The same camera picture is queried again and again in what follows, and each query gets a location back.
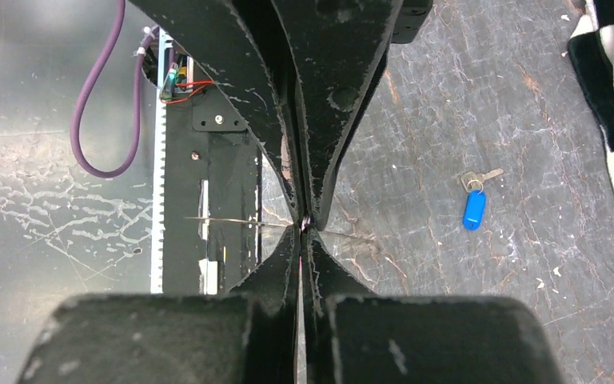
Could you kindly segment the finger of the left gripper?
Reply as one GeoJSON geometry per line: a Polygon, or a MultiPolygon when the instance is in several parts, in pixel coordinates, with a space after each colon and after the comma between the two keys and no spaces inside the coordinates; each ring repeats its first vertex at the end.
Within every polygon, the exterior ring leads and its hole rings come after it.
{"type": "Polygon", "coordinates": [[[290,173],[276,80],[283,38],[269,1],[136,1],[211,78],[238,112],[277,177],[294,221],[301,213],[290,173]]]}
{"type": "Polygon", "coordinates": [[[296,75],[293,108],[305,216],[329,219],[338,161],[365,110],[400,1],[275,1],[296,75]]]}

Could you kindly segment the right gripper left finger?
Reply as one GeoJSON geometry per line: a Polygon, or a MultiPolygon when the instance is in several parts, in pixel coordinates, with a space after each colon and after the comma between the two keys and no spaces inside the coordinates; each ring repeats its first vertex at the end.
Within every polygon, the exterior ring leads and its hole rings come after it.
{"type": "Polygon", "coordinates": [[[299,232],[217,295],[84,294],[46,320],[21,383],[293,383],[299,232]]]}

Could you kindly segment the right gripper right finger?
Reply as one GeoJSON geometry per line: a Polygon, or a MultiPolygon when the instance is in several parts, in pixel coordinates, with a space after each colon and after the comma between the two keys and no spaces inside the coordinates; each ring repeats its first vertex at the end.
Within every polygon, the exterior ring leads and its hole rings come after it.
{"type": "Polygon", "coordinates": [[[560,383],[536,315],[498,296],[380,296],[301,234],[310,383],[560,383]]]}

